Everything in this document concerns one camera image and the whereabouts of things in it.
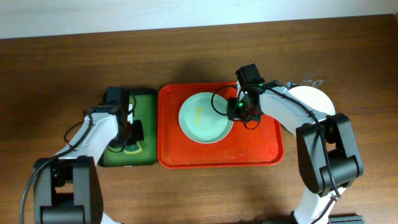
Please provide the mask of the pale green plate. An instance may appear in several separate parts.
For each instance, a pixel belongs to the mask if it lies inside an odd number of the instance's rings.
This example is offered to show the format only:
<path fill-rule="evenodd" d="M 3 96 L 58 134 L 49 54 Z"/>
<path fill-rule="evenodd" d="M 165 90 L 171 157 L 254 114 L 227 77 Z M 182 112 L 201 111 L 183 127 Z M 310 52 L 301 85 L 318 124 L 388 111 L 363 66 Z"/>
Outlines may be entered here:
<path fill-rule="evenodd" d="M 212 144 L 224 139 L 233 122 L 226 115 L 227 101 L 220 95 L 201 92 L 184 101 L 178 113 L 183 133 L 192 141 Z"/>

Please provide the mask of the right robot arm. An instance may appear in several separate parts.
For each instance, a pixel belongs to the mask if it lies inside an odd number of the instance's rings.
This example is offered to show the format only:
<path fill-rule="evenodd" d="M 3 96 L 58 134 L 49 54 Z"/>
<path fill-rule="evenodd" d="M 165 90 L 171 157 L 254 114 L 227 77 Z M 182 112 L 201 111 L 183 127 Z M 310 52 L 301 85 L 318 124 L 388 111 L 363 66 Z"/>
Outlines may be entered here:
<path fill-rule="evenodd" d="M 364 172 L 349 118 L 306 105 L 276 81 L 238 81 L 235 88 L 237 97 L 228 103 L 230 120 L 268 115 L 296 138 L 298 169 L 305 190 L 299 206 L 285 222 L 363 223 L 361 215 L 330 216 L 342 193 Z"/>

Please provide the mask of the white plate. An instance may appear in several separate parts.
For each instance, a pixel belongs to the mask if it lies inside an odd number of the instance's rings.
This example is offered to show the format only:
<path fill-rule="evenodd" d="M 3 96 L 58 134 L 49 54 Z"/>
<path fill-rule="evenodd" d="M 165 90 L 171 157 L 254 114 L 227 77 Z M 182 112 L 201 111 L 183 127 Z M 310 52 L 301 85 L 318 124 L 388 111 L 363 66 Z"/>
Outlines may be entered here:
<path fill-rule="evenodd" d="M 317 111 L 328 115 L 335 115 L 335 107 L 330 98 L 318 88 L 312 86 L 297 86 L 291 88 L 289 93 Z"/>

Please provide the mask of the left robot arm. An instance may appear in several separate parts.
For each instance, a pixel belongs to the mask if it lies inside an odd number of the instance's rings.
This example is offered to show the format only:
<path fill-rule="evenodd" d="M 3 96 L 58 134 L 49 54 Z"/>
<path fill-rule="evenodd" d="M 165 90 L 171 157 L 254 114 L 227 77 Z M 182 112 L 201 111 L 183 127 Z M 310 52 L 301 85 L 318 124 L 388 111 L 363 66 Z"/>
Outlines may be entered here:
<path fill-rule="evenodd" d="M 34 164 L 35 223 L 114 223 L 104 212 L 96 166 L 109 147 L 139 145 L 142 123 L 133 105 L 91 108 L 68 144 Z"/>

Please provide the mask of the yellow green scrub sponge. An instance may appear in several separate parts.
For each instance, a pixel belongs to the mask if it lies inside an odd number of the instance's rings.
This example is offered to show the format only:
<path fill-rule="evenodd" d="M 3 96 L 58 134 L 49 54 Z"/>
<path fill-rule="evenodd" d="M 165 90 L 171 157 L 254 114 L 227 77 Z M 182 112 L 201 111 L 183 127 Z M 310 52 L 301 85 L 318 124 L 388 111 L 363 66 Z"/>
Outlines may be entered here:
<path fill-rule="evenodd" d="M 123 152 L 125 154 L 138 154 L 141 153 L 143 151 L 142 146 L 140 144 L 139 141 L 137 141 L 135 144 L 131 144 L 131 145 L 125 145 Z"/>

